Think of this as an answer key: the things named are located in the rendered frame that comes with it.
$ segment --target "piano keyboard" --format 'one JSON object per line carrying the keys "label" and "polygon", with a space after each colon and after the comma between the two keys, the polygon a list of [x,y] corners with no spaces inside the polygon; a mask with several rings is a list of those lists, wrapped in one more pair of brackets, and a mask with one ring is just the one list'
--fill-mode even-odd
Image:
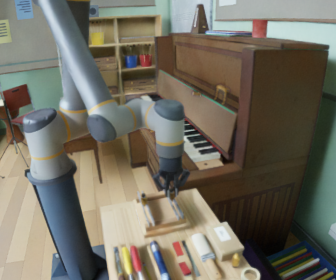
{"label": "piano keyboard", "polygon": [[[162,99],[159,95],[144,95],[141,99],[147,101],[158,101]],[[209,161],[221,158],[219,151],[209,142],[193,125],[185,120],[184,150],[190,159],[195,162]]]}

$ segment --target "yellow screwdriver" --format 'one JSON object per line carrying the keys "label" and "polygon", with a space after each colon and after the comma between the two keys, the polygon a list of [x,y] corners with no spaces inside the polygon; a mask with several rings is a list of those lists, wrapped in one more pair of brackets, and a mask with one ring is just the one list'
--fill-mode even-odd
{"label": "yellow screwdriver", "polygon": [[121,254],[123,255],[124,268],[125,268],[126,274],[128,274],[129,280],[134,280],[132,259],[130,258],[128,248],[127,247],[121,248]]}

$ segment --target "yellow container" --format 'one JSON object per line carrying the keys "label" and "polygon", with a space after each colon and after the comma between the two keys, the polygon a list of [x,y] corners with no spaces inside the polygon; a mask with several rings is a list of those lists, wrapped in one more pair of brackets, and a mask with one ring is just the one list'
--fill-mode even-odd
{"label": "yellow container", "polygon": [[92,45],[104,45],[104,33],[103,32],[95,32],[91,33],[91,42]]}

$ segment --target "roll of tape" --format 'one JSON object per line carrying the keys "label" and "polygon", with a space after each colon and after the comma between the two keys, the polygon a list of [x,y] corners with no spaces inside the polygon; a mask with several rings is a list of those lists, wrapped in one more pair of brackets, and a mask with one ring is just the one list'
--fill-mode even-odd
{"label": "roll of tape", "polygon": [[[246,273],[254,274],[255,277],[248,278],[246,276]],[[251,280],[251,279],[260,280],[260,272],[259,272],[259,270],[257,270],[256,268],[253,268],[253,267],[247,267],[244,270],[242,270],[241,280]]]}

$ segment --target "wooden floor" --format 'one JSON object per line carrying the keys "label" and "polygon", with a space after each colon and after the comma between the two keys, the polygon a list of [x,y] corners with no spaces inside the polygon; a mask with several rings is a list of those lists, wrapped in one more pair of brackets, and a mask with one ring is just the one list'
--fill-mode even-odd
{"label": "wooden floor", "polygon": [[[103,184],[99,183],[92,151],[75,153],[75,182],[92,246],[103,244],[99,207],[131,201],[136,192],[155,192],[145,167],[129,164],[127,137],[100,144]],[[0,156],[6,139],[0,136]],[[20,144],[30,164],[28,149]],[[0,163],[0,279],[49,280],[55,247],[32,185],[24,177],[27,167],[14,147]]]}

